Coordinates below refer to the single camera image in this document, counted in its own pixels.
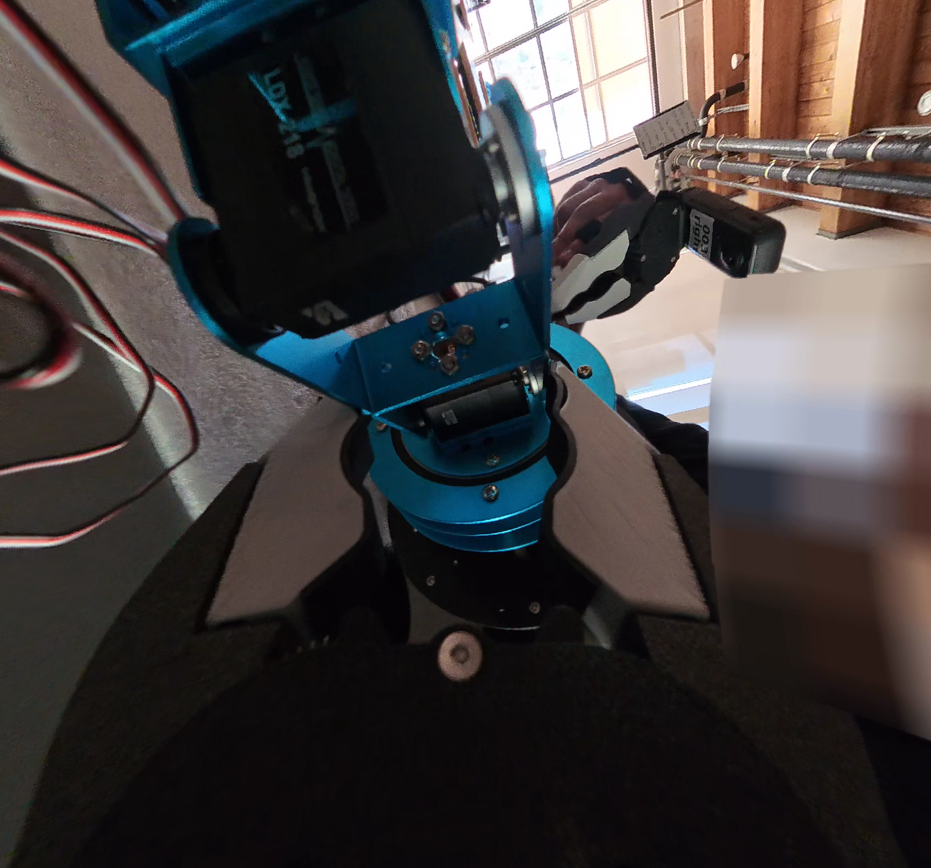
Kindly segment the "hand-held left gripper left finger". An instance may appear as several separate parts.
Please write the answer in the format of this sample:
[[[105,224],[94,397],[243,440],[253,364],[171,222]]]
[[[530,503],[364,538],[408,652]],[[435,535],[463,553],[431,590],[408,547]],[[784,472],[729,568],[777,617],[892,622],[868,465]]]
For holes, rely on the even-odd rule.
[[[205,622],[283,619],[338,631],[366,606],[400,629],[400,566],[384,547],[364,486],[368,420],[325,398],[269,452]]]

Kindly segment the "blue hobby robot arm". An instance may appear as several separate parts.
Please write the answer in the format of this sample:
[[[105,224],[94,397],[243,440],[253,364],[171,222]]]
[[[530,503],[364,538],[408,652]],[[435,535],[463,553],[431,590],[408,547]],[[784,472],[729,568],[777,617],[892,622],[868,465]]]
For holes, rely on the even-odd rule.
[[[606,403],[580,327],[551,324],[554,211],[508,82],[475,119],[456,91],[449,0],[94,0],[113,48],[163,95],[216,224],[175,222],[168,260],[200,322],[250,361],[355,409],[371,495],[400,566],[433,596],[490,571],[465,629],[595,642],[594,586],[547,535],[566,465],[553,374]],[[250,497],[238,509],[235,536]],[[217,559],[205,622],[235,536]],[[338,631],[295,631],[304,647]]]

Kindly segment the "paned window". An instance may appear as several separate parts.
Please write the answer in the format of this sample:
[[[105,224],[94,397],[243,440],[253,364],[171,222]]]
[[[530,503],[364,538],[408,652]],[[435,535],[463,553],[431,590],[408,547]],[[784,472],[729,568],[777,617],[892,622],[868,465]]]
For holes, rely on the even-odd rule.
[[[509,80],[546,166],[600,155],[655,113],[649,0],[476,0],[465,51],[479,87]]]

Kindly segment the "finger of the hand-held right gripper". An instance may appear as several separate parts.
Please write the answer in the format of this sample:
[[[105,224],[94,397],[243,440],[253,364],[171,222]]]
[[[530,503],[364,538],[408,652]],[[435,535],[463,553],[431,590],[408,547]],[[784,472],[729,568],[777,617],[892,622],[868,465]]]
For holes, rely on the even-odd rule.
[[[557,322],[588,322],[627,301],[632,283],[619,273],[602,273],[588,284],[565,281],[552,298],[552,319]]]
[[[553,288],[590,288],[600,276],[623,265],[629,245],[626,230],[614,234],[607,242],[597,239],[590,247],[594,253],[577,253],[553,275]]]

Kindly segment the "small grey ceiling panel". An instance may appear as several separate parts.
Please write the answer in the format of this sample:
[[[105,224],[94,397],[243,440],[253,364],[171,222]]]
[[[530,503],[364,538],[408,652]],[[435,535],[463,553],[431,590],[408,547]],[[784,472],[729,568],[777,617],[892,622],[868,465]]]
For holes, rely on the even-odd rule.
[[[681,103],[634,125],[633,135],[643,159],[657,157],[698,136],[702,125],[692,105]]]

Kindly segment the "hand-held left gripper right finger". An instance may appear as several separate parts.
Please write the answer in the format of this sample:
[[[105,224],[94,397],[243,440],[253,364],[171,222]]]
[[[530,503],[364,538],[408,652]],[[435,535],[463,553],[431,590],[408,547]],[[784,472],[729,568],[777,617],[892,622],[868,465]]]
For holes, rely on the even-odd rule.
[[[547,535],[594,586],[582,618],[617,647],[639,616],[712,620],[705,578],[654,447],[576,374],[553,374],[566,465],[546,495]]]

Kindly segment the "black insulated ceiling pipe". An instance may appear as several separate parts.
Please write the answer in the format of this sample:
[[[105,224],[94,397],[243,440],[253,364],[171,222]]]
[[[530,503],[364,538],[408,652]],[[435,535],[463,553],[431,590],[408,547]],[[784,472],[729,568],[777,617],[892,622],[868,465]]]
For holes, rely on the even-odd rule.
[[[898,135],[892,132],[808,140],[752,139],[733,136],[692,138],[683,147],[688,153],[748,153],[770,157],[864,163],[930,163],[929,134]]]
[[[855,189],[880,195],[930,199],[930,177],[867,172],[847,167],[827,167],[823,164],[758,163],[715,157],[704,153],[675,153],[672,164],[681,169],[709,171],[731,176],[747,176],[782,183],[797,183],[834,189]]]

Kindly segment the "person's right hand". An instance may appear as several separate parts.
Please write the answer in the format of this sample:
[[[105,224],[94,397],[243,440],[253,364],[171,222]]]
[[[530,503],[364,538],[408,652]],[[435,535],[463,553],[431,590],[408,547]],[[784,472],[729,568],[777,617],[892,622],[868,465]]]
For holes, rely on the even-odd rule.
[[[555,210],[552,242],[555,265],[565,267],[597,234],[612,211],[634,202],[647,191],[625,167],[578,180]]]

